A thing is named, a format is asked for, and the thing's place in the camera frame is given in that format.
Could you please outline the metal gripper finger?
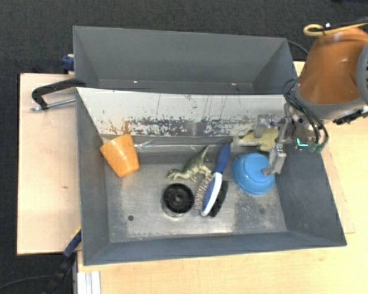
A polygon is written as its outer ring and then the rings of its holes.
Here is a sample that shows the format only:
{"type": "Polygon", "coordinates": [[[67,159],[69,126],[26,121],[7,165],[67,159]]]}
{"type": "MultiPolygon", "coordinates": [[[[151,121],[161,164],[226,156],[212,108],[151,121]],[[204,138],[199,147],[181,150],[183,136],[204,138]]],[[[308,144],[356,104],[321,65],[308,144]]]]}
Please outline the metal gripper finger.
{"type": "Polygon", "coordinates": [[[262,113],[254,128],[254,137],[261,138],[265,129],[278,129],[284,123],[284,117],[275,113],[262,113]]]}
{"type": "Polygon", "coordinates": [[[286,153],[282,145],[273,146],[268,156],[268,166],[261,171],[264,176],[279,175],[285,163],[286,153]]]}

